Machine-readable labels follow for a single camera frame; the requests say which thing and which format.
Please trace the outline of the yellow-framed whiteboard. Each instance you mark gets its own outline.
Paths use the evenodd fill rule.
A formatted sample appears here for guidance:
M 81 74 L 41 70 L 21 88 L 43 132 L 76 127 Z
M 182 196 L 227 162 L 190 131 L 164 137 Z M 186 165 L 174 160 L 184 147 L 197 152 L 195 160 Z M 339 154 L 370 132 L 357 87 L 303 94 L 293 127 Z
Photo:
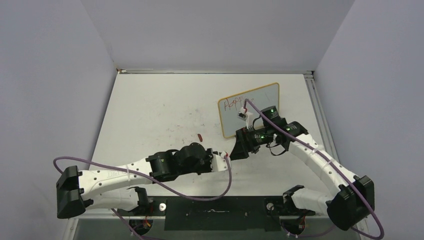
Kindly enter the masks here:
M 250 100 L 259 110 L 275 106 L 279 111 L 280 84 L 274 82 L 221 98 L 217 102 L 217 107 L 221 131 L 225 139 L 234 137 L 236 130 L 246 126 L 245 122 L 238 118 L 238 112 L 241 107 L 245 107 L 249 112 L 253 113 L 254 118 L 260 116 L 249 103 L 245 102 L 246 99 Z

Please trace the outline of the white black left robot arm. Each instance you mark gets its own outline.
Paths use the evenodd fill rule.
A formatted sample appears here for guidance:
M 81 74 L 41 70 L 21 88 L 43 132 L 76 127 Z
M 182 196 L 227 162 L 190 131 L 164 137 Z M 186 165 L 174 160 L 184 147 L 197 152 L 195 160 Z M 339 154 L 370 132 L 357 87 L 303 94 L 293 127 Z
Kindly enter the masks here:
M 166 182 L 188 174 L 216 173 L 228 170 L 225 152 L 213 151 L 194 142 L 180 150 L 160 151 L 121 166 L 100 163 L 97 170 L 82 170 L 76 165 L 60 169 L 56 186 L 56 216 L 70 219 L 91 209 L 121 209 L 144 215 L 149 210 L 149 197 L 144 185 L 158 184 L 179 197 L 188 195 L 172 189 Z

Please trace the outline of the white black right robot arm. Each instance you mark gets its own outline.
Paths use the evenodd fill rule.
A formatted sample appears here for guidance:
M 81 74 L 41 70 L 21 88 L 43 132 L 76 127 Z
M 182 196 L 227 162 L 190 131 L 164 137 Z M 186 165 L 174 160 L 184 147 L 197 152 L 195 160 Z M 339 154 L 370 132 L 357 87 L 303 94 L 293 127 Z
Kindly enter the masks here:
M 308 210 L 324 214 L 339 229 L 347 231 L 375 209 L 375 185 L 368 177 L 344 168 L 297 121 L 288 123 L 275 106 L 261 110 L 263 127 L 255 128 L 257 120 L 242 107 L 238 117 L 245 126 L 235 132 L 231 160 L 242 160 L 256 154 L 261 146 L 282 146 L 300 159 L 327 187 L 328 193 L 296 185 L 283 193 L 283 209 L 289 214 Z

